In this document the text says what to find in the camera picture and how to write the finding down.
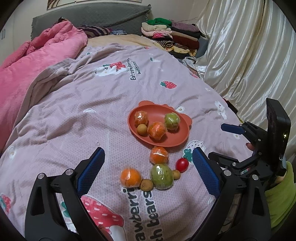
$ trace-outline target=cherry tomato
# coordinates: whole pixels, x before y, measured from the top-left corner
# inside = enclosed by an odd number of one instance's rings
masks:
[[[176,170],[178,170],[181,173],[186,171],[188,169],[188,166],[189,166],[189,161],[186,158],[182,157],[176,162]]]

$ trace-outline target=satin curtain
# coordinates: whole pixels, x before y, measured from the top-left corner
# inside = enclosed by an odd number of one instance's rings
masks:
[[[286,150],[296,151],[296,34],[271,0],[209,0],[197,25],[209,38],[199,75],[237,109],[242,121],[267,129],[266,98],[291,119]]]

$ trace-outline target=plastic-wrapped green fruit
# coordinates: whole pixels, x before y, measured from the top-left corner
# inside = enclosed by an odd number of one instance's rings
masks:
[[[176,113],[169,113],[165,115],[165,126],[170,131],[178,129],[180,123],[180,117]]]
[[[154,186],[159,190],[173,186],[173,172],[166,163],[154,165],[150,171],[150,177]]]

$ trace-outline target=headboard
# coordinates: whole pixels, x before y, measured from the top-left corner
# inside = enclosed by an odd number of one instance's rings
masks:
[[[151,5],[116,2],[96,2],[63,7],[33,18],[31,38],[39,36],[43,30],[52,27],[60,17],[68,19],[75,27],[86,24],[113,30],[122,29],[128,34],[141,35],[141,23],[147,20],[150,10]]]

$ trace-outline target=plastic-wrapped orange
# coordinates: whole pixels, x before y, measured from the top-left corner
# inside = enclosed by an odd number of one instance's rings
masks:
[[[163,122],[154,122],[148,127],[149,136],[157,141],[159,141],[167,131],[168,129]]]
[[[120,175],[120,183],[124,188],[136,188],[140,186],[142,176],[140,172],[134,168],[125,168]]]
[[[168,162],[168,152],[163,147],[155,146],[150,152],[149,160],[151,163],[161,164]]]
[[[148,124],[148,116],[147,112],[140,110],[135,113],[135,126],[138,127],[138,125],[147,125]]]

